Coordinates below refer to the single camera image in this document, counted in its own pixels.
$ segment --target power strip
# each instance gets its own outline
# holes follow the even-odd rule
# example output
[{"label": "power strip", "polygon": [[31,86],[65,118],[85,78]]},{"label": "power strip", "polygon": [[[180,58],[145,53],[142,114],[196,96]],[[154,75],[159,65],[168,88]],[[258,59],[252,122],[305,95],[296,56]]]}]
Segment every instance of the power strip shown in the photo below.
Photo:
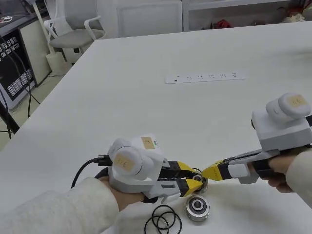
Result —
[{"label": "power strip", "polygon": [[214,74],[198,74],[198,75],[177,75],[175,77],[167,77],[166,84],[182,84],[193,82],[208,82],[220,80],[245,79],[237,72],[232,73],[214,73]]}]

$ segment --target gray floor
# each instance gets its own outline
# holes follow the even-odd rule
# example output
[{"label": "gray floor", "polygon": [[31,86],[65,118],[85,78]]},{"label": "gray floor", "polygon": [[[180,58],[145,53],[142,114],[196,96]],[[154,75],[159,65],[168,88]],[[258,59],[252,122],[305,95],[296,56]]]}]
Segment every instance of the gray floor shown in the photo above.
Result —
[{"label": "gray floor", "polygon": [[[49,93],[54,89],[62,77],[48,77],[38,88],[32,90],[32,95],[41,103]],[[26,96],[23,101],[11,111],[12,117],[18,123],[19,126],[22,126],[23,123],[28,119],[28,99]],[[36,101],[31,101],[30,113],[32,114],[39,105]],[[7,131],[6,124],[0,119],[0,131]],[[9,142],[8,133],[0,133],[0,150]]]}]

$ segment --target black sign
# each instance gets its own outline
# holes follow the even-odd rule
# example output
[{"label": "black sign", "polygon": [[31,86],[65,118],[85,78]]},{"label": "black sign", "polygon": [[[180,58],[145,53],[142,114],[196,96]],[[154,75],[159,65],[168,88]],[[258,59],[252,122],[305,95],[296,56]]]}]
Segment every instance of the black sign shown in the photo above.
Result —
[{"label": "black sign", "polygon": [[[13,101],[23,90],[28,86],[28,80],[32,82],[34,76],[28,62],[27,54],[25,53],[22,39],[18,29],[3,37],[4,41],[0,40],[0,85],[8,93]],[[12,52],[15,51],[21,58],[26,71],[24,70],[20,60]],[[9,55],[15,61],[19,74],[14,63],[9,58]]]}]

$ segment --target hand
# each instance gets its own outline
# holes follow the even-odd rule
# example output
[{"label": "hand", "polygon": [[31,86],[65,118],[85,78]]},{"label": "hand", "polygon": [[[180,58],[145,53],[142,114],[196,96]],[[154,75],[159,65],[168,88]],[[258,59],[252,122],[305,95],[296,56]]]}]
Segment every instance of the hand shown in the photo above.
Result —
[{"label": "hand", "polygon": [[297,157],[297,155],[306,150],[308,150],[308,148],[300,147],[290,150],[285,155],[272,158],[269,161],[269,166],[275,172],[281,173],[282,175],[272,178],[264,178],[264,180],[267,180],[270,186],[276,188],[281,193],[292,193],[293,190],[288,186],[285,174],[293,160]]},{"label": "hand", "polygon": [[102,177],[99,179],[103,184],[105,184],[112,192],[112,194],[114,195],[118,207],[119,207],[119,211],[124,210],[128,205],[133,204],[133,203],[137,203],[139,201],[143,201],[144,200],[144,195],[142,193],[139,194],[125,194],[122,192],[119,192],[115,189],[113,189],[110,185],[109,185],[109,179],[108,177]]}]

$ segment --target ball bearing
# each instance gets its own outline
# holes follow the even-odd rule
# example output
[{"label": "ball bearing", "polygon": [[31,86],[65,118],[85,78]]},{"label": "ball bearing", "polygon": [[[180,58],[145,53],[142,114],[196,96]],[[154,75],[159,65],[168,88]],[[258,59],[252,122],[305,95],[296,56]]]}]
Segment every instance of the ball bearing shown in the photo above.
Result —
[{"label": "ball bearing", "polygon": [[190,220],[202,222],[208,218],[210,205],[202,196],[194,195],[187,200],[185,209]]},{"label": "ball bearing", "polygon": [[[201,170],[199,170],[199,169],[197,169],[197,168],[193,168],[193,170],[194,170],[196,173],[201,174]],[[203,185],[202,185],[199,189],[197,189],[197,190],[194,192],[195,194],[203,194],[204,192],[207,191],[207,189],[208,189],[208,179],[203,178],[201,175],[195,175],[195,176],[193,176],[192,179],[197,180],[197,181],[203,183]]]}]

